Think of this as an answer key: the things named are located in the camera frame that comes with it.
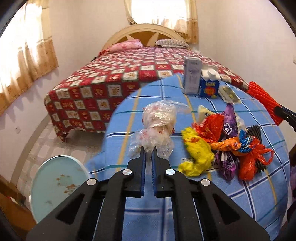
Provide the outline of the beige curtain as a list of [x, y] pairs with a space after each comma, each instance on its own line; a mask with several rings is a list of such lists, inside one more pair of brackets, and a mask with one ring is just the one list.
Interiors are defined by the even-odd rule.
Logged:
[[197, 6], [186, 0], [124, 1], [127, 20], [133, 24], [155, 24], [180, 34], [187, 43], [199, 43]]
[[49, 1], [26, 1], [1, 35], [1, 113], [58, 66]]

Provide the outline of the red plastic bag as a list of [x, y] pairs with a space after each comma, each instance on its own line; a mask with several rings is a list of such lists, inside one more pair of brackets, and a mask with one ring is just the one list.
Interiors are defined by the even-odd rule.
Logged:
[[274, 109], [280, 107], [280, 104], [276, 102], [260, 85], [251, 81], [248, 84], [247, 93], [257, 99], [267, 110], [275, 124], [278, 126], [282, 123], [283, 118], [277, 116]]

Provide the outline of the red patchwork bedspread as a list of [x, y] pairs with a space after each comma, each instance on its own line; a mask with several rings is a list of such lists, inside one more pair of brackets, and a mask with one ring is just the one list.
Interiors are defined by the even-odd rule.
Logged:
[[224, 82], [245, 91], [248, 84], [211, 58], [181, 48], [143, 47], [99, 56], [57, 84], [45, 107], [57, 137], [70, 130], [104, 132], [111, 115], [130, 94], [146, 84], [184, 72], [184, 57], [198, 57], [216, 67]]

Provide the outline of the striped pillow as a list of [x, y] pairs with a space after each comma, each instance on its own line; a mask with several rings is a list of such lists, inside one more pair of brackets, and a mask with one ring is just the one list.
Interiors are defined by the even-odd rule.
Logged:
[[182, 48], [182, 49], [189, 49], [190, 46], [187, 42], [182, 40], [176, 40], [176, 39], [161, 39], [155, 41], [155, 46], [161, 47], [161, 48]]

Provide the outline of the small clear snack packet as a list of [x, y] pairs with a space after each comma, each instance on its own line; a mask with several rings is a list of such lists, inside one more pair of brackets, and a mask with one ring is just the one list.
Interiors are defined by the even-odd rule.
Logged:
[[241, 104], [240, 98], [228, 86], [219, 86], [218, 94], [226, 103]]

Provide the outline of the brown wooden furniture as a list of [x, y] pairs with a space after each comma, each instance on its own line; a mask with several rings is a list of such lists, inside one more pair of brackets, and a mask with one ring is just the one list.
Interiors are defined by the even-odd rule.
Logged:
[[13, 183], [1, 177], [1, 240], [25, 240], [36, 225], [25, 200]]

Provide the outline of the clear pinkish plastic bag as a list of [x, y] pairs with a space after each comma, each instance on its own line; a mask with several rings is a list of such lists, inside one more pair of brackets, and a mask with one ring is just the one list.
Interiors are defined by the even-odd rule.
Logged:
[[148, 104], [143, 108], [143, 129], [132, 134], [128, 155], [135, 157], [144, 148], [151, 154], [156, 148], [158, 156], [168, 159], [174, 149], [171, 135], [175, 132], [177, 114], [189, 114], [190, 108], [181, 102], [161, 100]]

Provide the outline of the back beige curtain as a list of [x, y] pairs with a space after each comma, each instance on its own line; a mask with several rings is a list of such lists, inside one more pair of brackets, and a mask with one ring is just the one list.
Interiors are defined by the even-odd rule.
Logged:
[[180, 34], [187, 43], [199, 43], [197, 6], [186, 0], [124, 1], [127, 20], [133, 24], [155, 24]]

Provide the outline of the blue Look drink carton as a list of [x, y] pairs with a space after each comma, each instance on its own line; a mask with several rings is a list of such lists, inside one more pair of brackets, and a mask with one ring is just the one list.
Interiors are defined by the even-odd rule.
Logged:
[[220, 80], [221, 77], [215, 69], [202, 69], [198, 94], [201, 97], [216, 98], [218, 95]]

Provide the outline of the wall power outlet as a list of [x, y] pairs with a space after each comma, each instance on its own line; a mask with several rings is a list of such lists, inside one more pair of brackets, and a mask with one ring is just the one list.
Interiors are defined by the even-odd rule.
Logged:
[[17, 127], [15, 128], [15, 132], [16, 132], [17, 134], [19, 134], [19, 133], [21, 132], [20, 127], [17, 126]]

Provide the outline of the pink pillow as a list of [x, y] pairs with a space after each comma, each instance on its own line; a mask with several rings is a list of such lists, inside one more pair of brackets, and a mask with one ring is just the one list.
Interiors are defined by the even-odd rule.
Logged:
[[143, 44], [139, 39], [127, 40], [124, 42], [116, 43], [108, 48], [108, 51], [111, 53], [122, 52], [130, 49], [141, 49]]

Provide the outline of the orange and blue wrapper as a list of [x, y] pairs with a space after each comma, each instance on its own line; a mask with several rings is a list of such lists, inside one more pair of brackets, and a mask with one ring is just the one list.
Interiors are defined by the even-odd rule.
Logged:
[[250, 144], [253, 141], [253, 137], [245, 137], [243, 135], [242, 139], [235, 136], [220, 141], [221, 136], [224, 134], [223, 124], [224, 115], [212, 114], [206, 117], [201, 123], [192, 123], [192, 128], [214, 151], [229, 151], [235, 156], [250, 153], [252, 151]]

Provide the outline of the pale yellow plastic bag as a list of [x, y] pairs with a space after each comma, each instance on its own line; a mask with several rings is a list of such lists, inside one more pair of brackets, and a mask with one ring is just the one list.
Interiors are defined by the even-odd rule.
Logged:
[[[198, 106], [198, 123], [201, 123], [205, 118], [210, 115], [215, 114], [214, 112], [208, 110], [202, 105]], [[238, 134], [241, 130], [246, 131], [246, 126], [244, 120], [239, 117], [235, 111], [232, 103], [228, 103], [225, 110], [222, 112], [224, 116], [223, 130], [226, 135], [231, 136], [231, 132], [236, 131]]]

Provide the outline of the left beige curtain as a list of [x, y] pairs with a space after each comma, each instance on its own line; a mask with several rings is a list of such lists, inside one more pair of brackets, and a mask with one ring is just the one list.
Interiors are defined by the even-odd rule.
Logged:
[[1, 113], [58, 66], [49, 1], [26, 1], [1, 35]]

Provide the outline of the tall white milk carton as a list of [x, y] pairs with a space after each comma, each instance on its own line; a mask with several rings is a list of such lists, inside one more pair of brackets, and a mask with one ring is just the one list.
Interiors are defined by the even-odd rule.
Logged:
[[200, 86], [202, 60], [198, 57], [184, 57], [184, 94], [197, 94]]

